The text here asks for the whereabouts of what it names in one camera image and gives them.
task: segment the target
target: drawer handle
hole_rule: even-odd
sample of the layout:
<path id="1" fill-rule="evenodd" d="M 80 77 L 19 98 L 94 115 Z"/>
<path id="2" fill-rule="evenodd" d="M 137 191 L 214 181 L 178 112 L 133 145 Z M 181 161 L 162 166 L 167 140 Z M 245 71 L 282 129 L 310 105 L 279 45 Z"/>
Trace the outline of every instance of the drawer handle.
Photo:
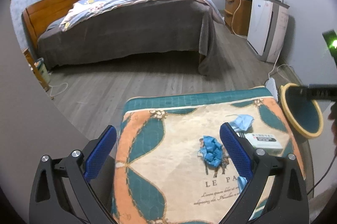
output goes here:
<path id="1" fill-rule="evenodd" d="M 231 15 L 233 16 L 233 13 L 229 12 L 228 10 L 225 9 L 225 13 L 228 14 L 228 15 Z"/>

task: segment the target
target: silver screw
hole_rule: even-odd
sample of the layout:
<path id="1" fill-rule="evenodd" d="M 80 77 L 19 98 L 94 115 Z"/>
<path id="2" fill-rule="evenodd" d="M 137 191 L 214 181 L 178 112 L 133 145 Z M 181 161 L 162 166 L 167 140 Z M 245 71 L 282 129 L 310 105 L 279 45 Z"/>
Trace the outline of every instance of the silver screw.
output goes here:
<path id="1" fill-rule="evenodd" d="M 296 159 L 296 156 L 294 154 L 289 154 L 288 155 L 288 158 L 290 158 L 291 160 L 295 160 Z"/>
<path id="2" fill-rule="evenodd" d="M 47 155 L 45 155 L 45 156 L 43 156 L 43 157 L 41 158 L 41 160 L 42 160 L 43 162 L 46 162 L 48 159 L 49 159 L 49 157 L 48 157 Z"/>
<path id="3" fill-rule="evenodd" d="M 79 150 L 75 150 L 71 153 L 71 155 L 74 157 L 74 158 L 77 158 L 79 155 L 81 154 L 81 152 Z"/>
<path id="4" fill-rule="evenodd" d="M 256 150 L 256 153 L 257 153 L 259 156 L 263 156 L 266 152 L 265 152 L 263 149 L 259 148 L 259 149 Z"/>

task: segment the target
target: gray floor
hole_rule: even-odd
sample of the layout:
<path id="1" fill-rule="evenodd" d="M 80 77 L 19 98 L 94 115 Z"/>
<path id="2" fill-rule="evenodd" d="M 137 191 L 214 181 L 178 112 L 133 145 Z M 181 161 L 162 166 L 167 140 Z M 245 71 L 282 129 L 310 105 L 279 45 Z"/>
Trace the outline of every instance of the gray floor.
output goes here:
<path id="1" fill-rule="evenodd" d="M 97 138 L 108 124 L 119 129 L 125 102 L 137 96 L 216 92 L 248 89 L 263 85 L 273 65 L 258 61 L 247 40 L 232 35 L 216 23 L 224 61 L 221 77 L 198 74 L 198 53 L 168 52 L 128 56 L 90 65 L 57 68 L 50 85 L 68 83 L 55 97 L 63 115 L 89 139 Z M 284 76 L 296 82 L 293 75 Z M 287 81 L 274 74 L 277 85 Z M 60 89 L 54 88 L 53 94 Z"/>

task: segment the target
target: gray bed sheet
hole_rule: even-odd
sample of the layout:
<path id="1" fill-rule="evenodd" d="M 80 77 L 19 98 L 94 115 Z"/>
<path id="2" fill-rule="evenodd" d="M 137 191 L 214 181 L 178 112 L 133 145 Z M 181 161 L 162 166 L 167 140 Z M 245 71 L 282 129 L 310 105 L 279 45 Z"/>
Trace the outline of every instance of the gray bed sheet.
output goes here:
<path id="1" fill-rule="evenodd" d="M 198 71 L 212 74 L 218 50 L 210 6 L 194 0 L 150 1 L 117 8 L 65 32 L 53 28 L 38 39 L 38 54 L 48 69 L 173 50 L 204 55 Z"/>

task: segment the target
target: small trash bin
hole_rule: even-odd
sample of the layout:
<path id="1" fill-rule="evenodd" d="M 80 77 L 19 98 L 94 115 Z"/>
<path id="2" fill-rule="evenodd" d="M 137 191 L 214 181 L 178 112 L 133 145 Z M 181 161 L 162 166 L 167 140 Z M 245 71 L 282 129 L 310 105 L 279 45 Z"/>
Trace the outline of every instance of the small trash bin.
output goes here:
<path id="1" fill-rule="evenodd" d="M 50 77 L 49 77 L 48 71 L 47 71 L 43 61 L 44 61 L 43 58 L 39 58 L 37 60 L 37 62 L 35 63 L 35 66 L 38 69 L 38 71 L 40 72 L 42 78 L 46 81 L 46 83 L 49 83 Z"/>
<path id="2" fill-rule="evenodd" d="M 289 83 L 280 87 L 281 106 L 292 129 L 305 138 L 316 138 L 323 130 L 323 114 L 316 100 L 293 96 L 288 92 Z"/>

